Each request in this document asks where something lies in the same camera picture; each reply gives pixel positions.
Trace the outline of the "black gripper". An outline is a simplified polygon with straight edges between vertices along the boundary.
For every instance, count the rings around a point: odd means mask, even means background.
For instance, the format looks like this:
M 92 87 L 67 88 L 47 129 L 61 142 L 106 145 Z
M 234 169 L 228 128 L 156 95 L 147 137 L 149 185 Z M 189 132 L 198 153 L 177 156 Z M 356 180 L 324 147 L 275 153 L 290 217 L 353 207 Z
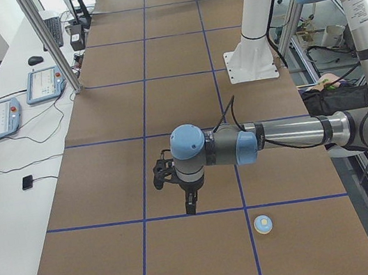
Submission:
M 197 211 L 197 190 L 204 185 L 204 177 L 200 177 L 194 182 L 179 181 L 179 186 L 185 191 L 185 211 L 186 214 L 195 214 Z

